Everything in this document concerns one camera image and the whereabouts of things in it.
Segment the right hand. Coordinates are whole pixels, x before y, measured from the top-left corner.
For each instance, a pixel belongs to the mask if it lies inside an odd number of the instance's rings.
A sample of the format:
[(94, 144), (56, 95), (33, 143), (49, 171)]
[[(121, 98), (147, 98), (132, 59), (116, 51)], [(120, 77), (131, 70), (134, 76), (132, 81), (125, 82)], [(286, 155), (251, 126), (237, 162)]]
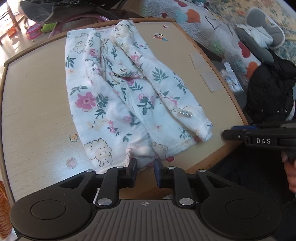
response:
[(281, 153), (282, 162), (284, 163), (287, 181), (291, 192), (296, 193), (296, 167), (295, 160), (290, 162), (285, 152)]

